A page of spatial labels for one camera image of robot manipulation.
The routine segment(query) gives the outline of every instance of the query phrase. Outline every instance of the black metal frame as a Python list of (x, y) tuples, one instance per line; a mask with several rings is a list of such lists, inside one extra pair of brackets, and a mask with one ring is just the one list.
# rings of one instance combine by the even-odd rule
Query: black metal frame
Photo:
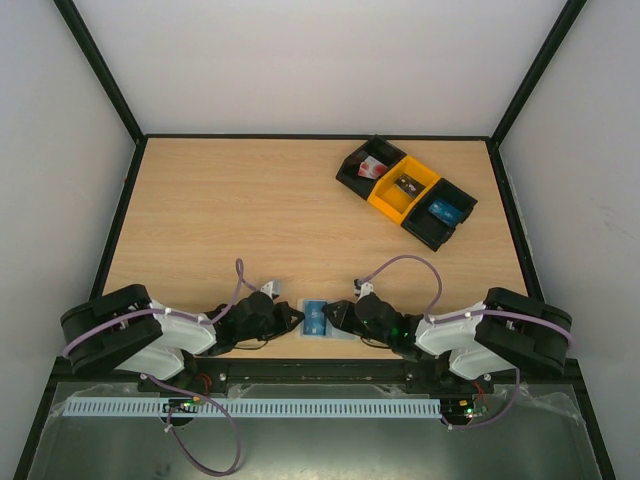
[[(253, 138), (253, 139), (325, 139), (325, 140), (354, 140), (366, 139), (368, 135), (280, 135), (280, 134), (149, 134), (142, 133), (133, 113), (115, 82), (109, 68), (100, 54), (97, 45), (93, 41), (86, 24), (82, 20), (73, 0), (53, 0), (65, 22), (76, 38), (80, 48), (93, 68), (100, 83), (109, 96), (114, 108), (120, 115), (122, 122), (129, 131), (131, 138), (136, 143), (136, 149), (131, 161), (129, 173), (121, 194), (120, 202), (111, 225), (104, 253), (96, 274), (95, 283), (91, 290), (91, 298), (99, 296), (103, 289), (111, 267), (113, 255), (124, 223), (129, 201), (133, 193), (137, 174), (144, 156), (144, 151), (149, 138)], [(542, 290), (536, 274), (535, 266), (531, 259), (529, 245), (527, 243), (520, 216), (516, 208), (514, 197), (509, 186), (509, 181), (500, 156), (500, 144), (506, 137), (509, 129), (515, 122), (518, 114), (524, 107), (536, 84), (540, 80), (545, 69), (551, 62), (562, 40), (578, 17), (587, 0), (568, 0), (560, 16), (555, 22), (551, 32), (542, 45), (533, 64), (529, 68), (522, 84), (518, 88), (513, 100), (507, 108), (502, 120), (491, 138), (486, 136), (433, 136), (433, 135), (385, 135), (390, 140), (458, 140), (458, 141), (483, 141), (491, 159), (494, 175), (502, 198), (503, 207), (511, 230), (518, 261), (522, 270), (527, 292), (531, 297), (543, 300)], [(227, 382), (232, 382), (235, 377), (244, 378), (250, 376), (254, 381), (261, 383), (290, 383), (308, 382), (313, 378), (314, 383), (329, 383), (336, 381), (354, 381), (357, 383), (375, 383), (384, 377), (385, 383), (403, 384), (411, 391), (412, 377), (407, 375), (412, 365), (402, 360), (389, 361), (322, 361), (322, 360), (222, 360), (211, 359), (210, 368), (221, 369), (225, 373)], [(92, 379), (98, 382), (137, 382), (138, 376), (128, 373), (114, 373), (104, 378)], [(509, 383), (512, 381), (510, 374), (494, 375), (496, 383)], [(604, 441), (600, 434), (589, 394), (587, 392), (580, 367), (576, 360), (567, 360), (565, 375), (560, 380), (549, 381), (526, 377), (528, 383), (537, 384), (571, 384), (576, 393), (582, 416), (586, 420), (587, 430), (591, 444), (596, 454), (600, 472), (604, 479), (615, 479), (613, 467), (609, 460)], [(29, 433), (22, 457), (18, 464), (14, 479), (26, 479), (33, 462), (40, 434), (46, 422), (55, 389), (60, 382), (82, 381), (75, 377), (69, 362), (57, 358), (53, 366), (49, 382), (45, 388), (38, 411)]]

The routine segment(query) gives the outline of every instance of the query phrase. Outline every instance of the yellow compartment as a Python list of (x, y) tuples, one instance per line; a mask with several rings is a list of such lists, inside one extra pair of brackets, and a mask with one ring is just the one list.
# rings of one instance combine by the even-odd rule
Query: yellow compartment
[[(403, 173), (424, 185), (424, 190), (416, 198), (411, 198), (395, 184)], [(438, 180), (440, 180), (440, 175), (407, 155), (378, 180), (367, 198), (367, 202), (400, 225), (415, 204), (431, 190)]]

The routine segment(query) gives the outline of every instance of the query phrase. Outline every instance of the black compartment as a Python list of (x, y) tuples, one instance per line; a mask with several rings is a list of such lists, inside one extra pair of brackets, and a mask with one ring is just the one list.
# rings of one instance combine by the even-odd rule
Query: black compartment
[(422, 197), (402, 226), (435, 252), (467, 219), (476, 203), (475, 198), (442, 178)]
[(346, 158), (338, 171), (338, 175), (336, 175), (336, 179), (365, 200), (369, 197), (376, 182), (382, 178), (381, 175), (380, 178), (373, 180), (358, 175), (360, 164), (369, 156), (383, 163), (391, 170), (396, 163), (406, 156), (406, 153), (386, 140), (374, 136)]

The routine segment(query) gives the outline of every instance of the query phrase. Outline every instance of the white wall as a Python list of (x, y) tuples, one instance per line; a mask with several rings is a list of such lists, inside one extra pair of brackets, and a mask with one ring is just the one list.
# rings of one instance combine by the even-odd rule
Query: white wall
[(77, 0), (143, 131), (490, 135), (565, 0)]
[(88, 298), (133, 151), (52, 1), (0, 15), (0, 478), (13, 472), (60, 315)]
[(640, 471), (640, 2), (594, 1), (503, 145), (620, 479)]

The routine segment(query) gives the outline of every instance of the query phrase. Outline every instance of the wooden tabletop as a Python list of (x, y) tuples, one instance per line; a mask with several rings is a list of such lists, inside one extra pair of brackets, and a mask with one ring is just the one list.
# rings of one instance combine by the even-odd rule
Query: wooden tabletop
[[(150, 139), (105, 293), (146, 285), (165, 305), (191, 312), (229, 301), (234, 261), (247, 280), (283, 283), (278, 299), (351, 299), (353, 280), (396, 255), (431, 261), (444, 283), (434, 312), (467, 307), (487, 289), (525, 293), (484, 142), (393, 141), (478, 200), (469, 219), (432, 252), (335, 175), (358, 140)], [(402, 313), (420, 313), (436, 283), (403, 260), (374, 281)], [(292, 332), (236, 358), (396, 358), (354, 340)]]

